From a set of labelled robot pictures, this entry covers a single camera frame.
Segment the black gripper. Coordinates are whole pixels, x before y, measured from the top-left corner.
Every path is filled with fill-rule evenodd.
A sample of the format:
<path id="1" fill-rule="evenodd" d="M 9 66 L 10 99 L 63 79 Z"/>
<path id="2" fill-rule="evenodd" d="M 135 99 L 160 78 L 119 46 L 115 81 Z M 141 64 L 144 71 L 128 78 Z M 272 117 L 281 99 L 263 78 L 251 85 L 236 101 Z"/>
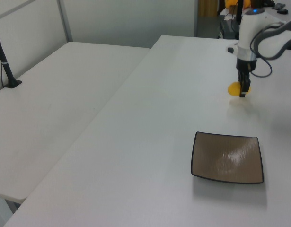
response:
<path id="1" fill-rule="evenodd" d="M 239 97 L 245 97 L 249 92 L 251 80 L 249 72 L 256 68 L 257 59 L 252 61 L 245 61 L 237 58 L 236 68 L 238 70 L 238 82 L 240 84 Z"/>

